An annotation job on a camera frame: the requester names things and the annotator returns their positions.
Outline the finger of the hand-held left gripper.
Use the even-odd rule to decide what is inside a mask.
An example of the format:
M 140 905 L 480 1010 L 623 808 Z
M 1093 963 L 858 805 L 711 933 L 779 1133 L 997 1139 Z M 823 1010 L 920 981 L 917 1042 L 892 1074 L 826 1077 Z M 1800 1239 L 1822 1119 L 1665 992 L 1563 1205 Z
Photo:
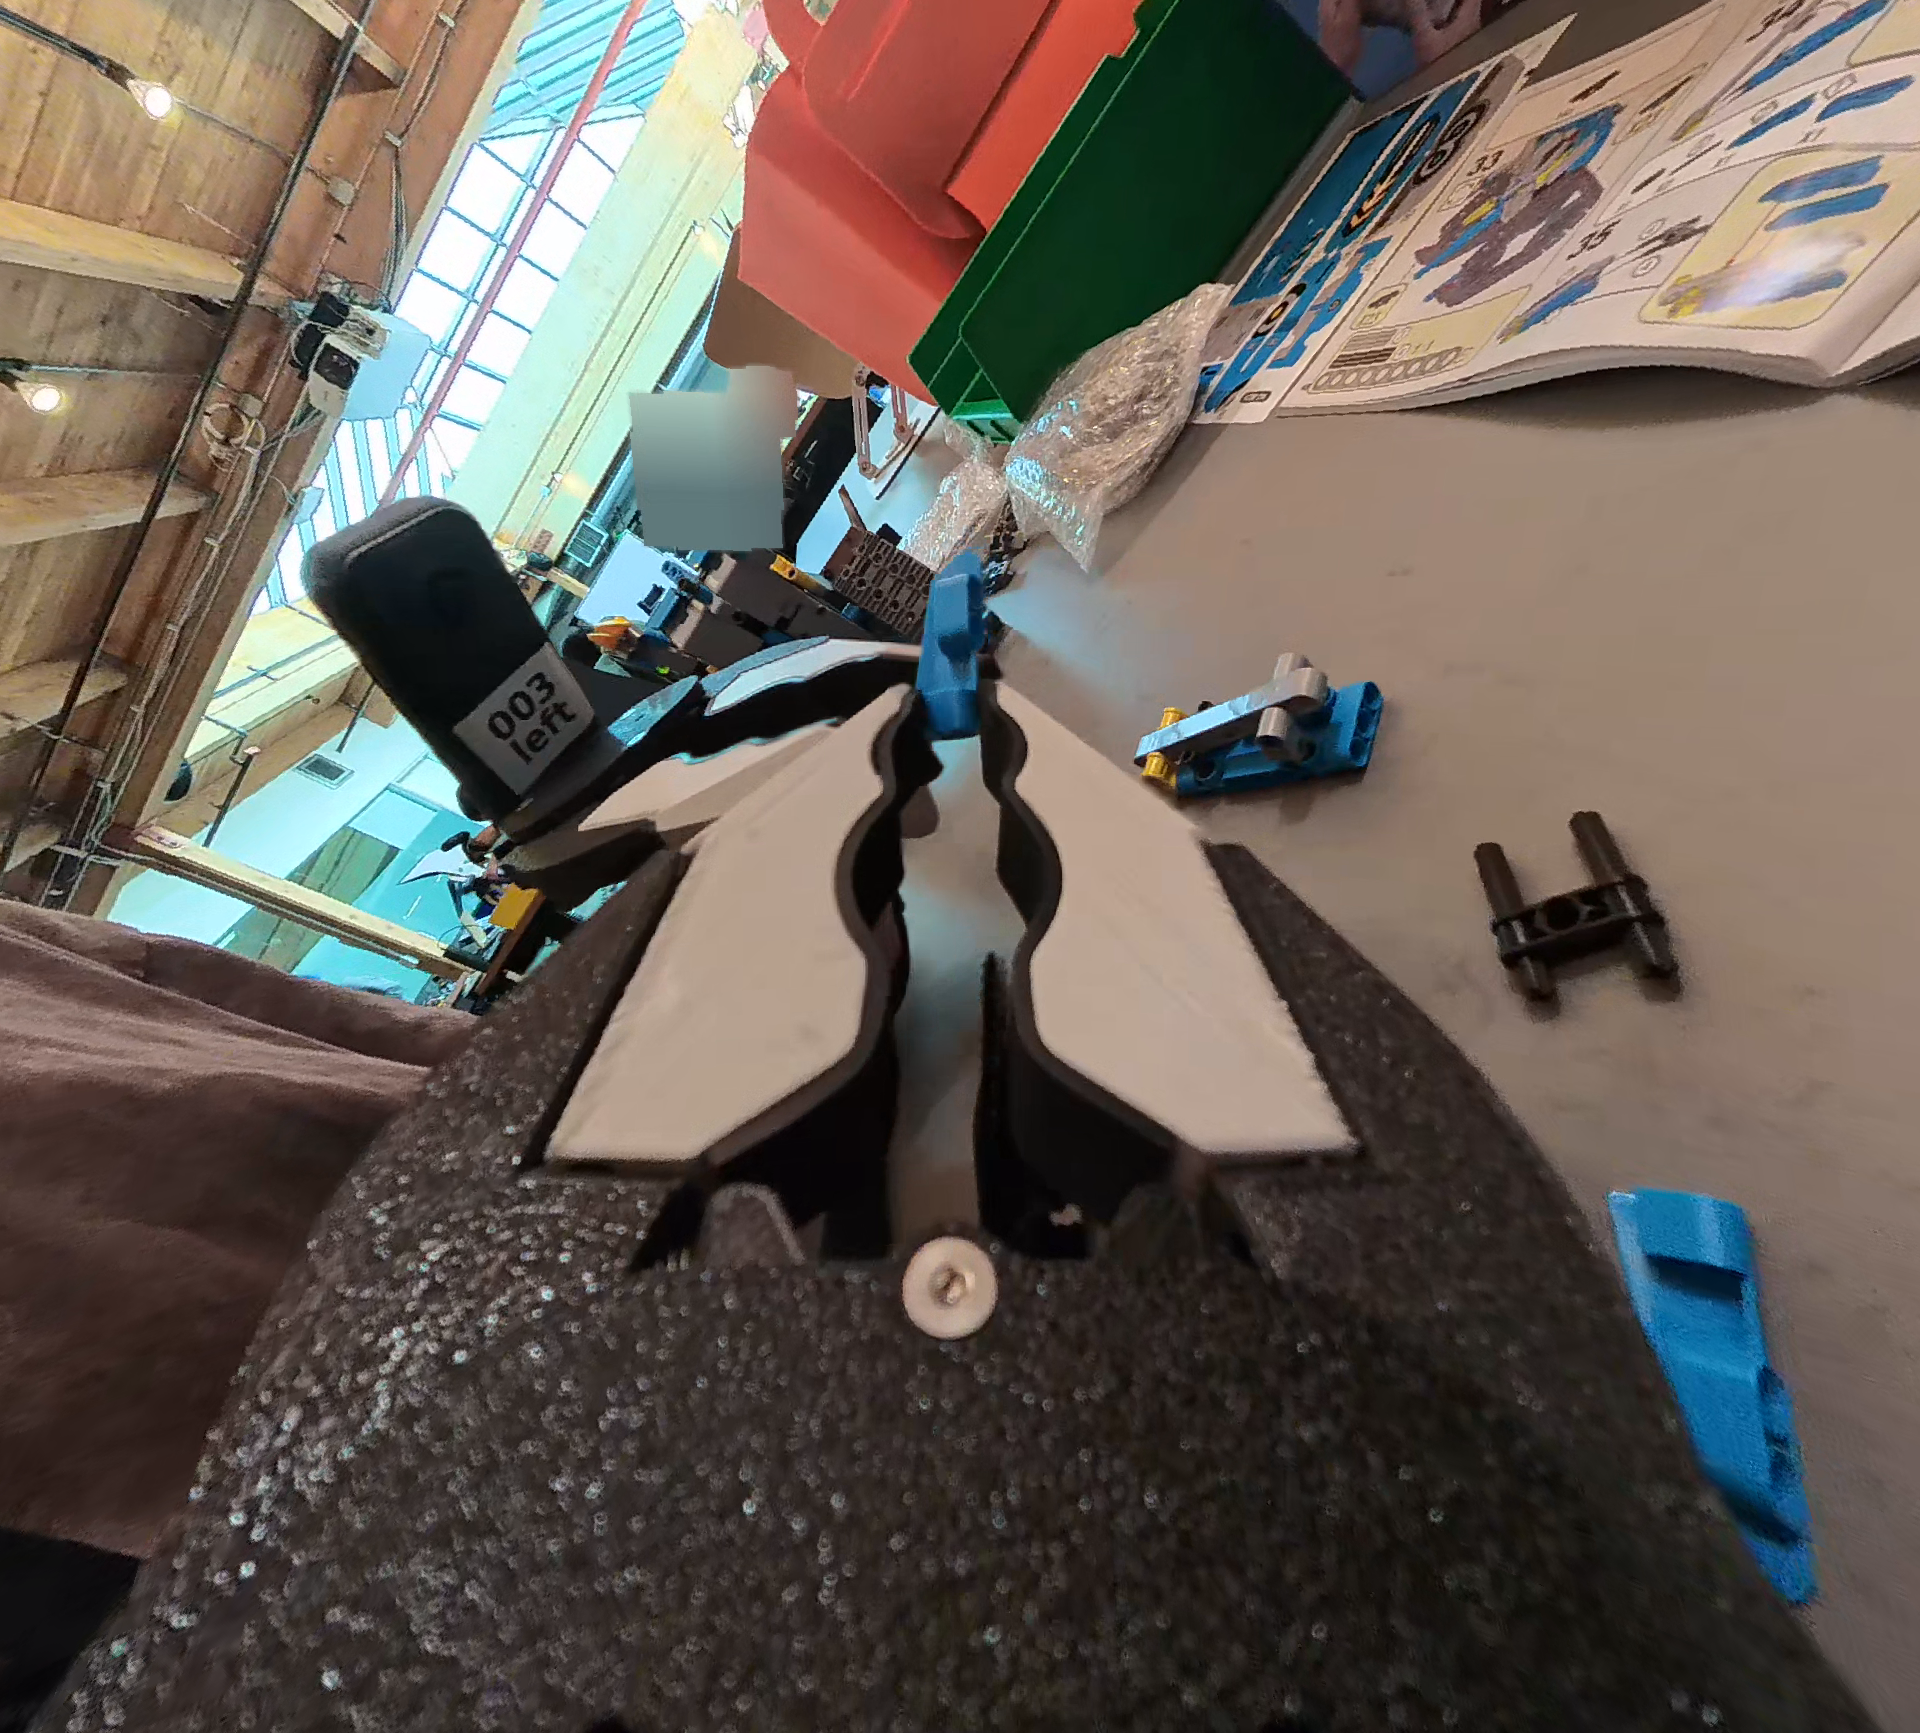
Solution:
M 790 643 L 764 648 L 702 682 L 704 716 L 724 716 L 761 695 L 813 685 L 846 664 L 898 664 L 898 643 Z
M 669 843 L 685 843 L 836 731 L 836 725 L 809 725 L 779 739 L 742 741 L 708 759 L 669 759 L 591 808 L 577 820 L 577 834 L 647 830 Z

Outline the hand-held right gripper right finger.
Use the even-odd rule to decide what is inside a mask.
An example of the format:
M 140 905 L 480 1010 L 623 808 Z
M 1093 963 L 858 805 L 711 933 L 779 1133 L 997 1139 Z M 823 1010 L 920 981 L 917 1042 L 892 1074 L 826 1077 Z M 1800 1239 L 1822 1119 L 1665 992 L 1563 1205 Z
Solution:
M 987 685 L 983 781 L 1021 921 L 1011 1139 L 1032 1170 L 1221 1170 L 1359 1148 L 1211 847 L 1041 710 Z

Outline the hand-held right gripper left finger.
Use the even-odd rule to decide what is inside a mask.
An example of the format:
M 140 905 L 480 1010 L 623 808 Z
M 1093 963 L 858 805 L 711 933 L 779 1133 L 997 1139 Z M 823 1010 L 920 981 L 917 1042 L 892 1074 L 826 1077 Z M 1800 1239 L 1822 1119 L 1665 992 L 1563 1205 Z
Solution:
M 888 685 L 715 818 L 545 1160 L 715 1175 L 848 1093 L 905 992 L 902 814 L 936 775 Z

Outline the blue beam piece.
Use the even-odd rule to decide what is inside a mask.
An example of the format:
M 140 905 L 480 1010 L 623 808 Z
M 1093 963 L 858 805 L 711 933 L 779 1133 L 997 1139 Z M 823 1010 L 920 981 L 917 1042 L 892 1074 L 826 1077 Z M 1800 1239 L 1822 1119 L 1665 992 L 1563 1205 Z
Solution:
M 917 695 L 931 741 L 977 733 L 987 587 L 983 551 L 962 548 L 929 587 Z

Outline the blue grey yellow brick assembly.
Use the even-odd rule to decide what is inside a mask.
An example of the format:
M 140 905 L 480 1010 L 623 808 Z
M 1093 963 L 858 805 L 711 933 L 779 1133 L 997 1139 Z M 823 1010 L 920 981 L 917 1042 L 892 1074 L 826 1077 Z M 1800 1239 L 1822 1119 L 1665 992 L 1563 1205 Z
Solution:
M 1167 709 L 1133 764 L 1179 799 L 1331 781 L 1369 766 L 1383 716 L 1376 682 L 1331 688 L 1308 656 L 1282 653 L 1247 695 Z

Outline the black pin connector piece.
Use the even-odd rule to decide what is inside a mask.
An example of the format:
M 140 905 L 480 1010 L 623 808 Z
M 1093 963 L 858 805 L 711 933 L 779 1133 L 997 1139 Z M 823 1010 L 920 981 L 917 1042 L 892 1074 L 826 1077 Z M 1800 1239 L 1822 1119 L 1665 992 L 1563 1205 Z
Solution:
M 1561 970 L 1600 956 L 1627 958 L 1638 980 L 1678 989 L 1678 956 L 1649 884 L 1623 852 L 1600 811 L 1572 811 L 1572 847 L 1586 884 L 1527 901 L 1508 851 L 1473 847 L 1473 867 L 1489 905 L 1489 937 L 1508 980 L 1531 1005 L 1558 1005 Z

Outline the small clear plastic parts bag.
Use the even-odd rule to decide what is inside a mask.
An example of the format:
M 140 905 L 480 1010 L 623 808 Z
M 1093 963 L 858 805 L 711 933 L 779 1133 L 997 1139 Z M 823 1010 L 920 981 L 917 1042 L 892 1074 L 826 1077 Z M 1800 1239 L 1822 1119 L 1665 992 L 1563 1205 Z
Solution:
M 1021 524 L 1011 506 L 1006 469 L 984 455 L 959 464 L 931 497 L 929 508 L 902 535 L 902 551 L 929 571 L 948 568 L 976 551 L 983 562 L 996 548 L 1018 548 Z

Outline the red plastic tote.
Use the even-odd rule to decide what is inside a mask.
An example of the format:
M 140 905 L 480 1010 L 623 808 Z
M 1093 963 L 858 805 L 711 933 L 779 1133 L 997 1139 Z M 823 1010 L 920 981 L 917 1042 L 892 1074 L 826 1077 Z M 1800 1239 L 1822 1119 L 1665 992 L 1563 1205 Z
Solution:
M 912 350 L 1144 0 L 761 0 L 779 77 L 745 158 L 742 282 L 931 400 Z

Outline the green plastic bin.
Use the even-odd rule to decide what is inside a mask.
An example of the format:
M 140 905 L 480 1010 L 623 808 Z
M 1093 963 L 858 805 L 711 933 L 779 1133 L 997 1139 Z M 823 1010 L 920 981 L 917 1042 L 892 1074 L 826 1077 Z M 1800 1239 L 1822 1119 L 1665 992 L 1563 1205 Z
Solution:
M 1144 0 L 909 355 L 940 410 L 1018 436 L 1053 382 L 1231 261 L 1351 105 L 1270 0 Z

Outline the blue curved panel piece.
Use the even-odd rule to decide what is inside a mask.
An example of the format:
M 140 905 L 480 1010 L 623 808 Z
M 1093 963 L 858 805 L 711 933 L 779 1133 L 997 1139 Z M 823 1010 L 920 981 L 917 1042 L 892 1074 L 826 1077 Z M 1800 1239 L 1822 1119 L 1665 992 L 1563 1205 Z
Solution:
M 1805 1456 L 1771 1363 L 1748 1215 L 1713 1193 L 1613 1192 L 1623 1282 L 1684 1419 L 1702 1473 L 1771 1588 L 1818 1596 Z

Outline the sticker sheet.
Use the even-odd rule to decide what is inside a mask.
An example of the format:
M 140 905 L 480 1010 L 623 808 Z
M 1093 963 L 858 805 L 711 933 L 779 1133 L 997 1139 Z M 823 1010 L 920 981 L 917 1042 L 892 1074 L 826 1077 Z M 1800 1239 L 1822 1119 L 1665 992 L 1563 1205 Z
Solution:
M 1267 421 L 1308 355 L 1551 55 L 1554 32 L 1355 125 L 1282 215 L 1204 347 L 1189 423 Z

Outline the instruction booklet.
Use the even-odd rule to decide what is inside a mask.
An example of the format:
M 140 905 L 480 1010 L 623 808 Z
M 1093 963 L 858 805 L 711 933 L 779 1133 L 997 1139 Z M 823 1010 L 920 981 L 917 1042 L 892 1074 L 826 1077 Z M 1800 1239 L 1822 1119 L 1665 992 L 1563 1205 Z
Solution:
M 1714 0 L 1531 79 L 1275 413 L 1629 367 L 1842 387 L 1916 361 L 1916 0 Z

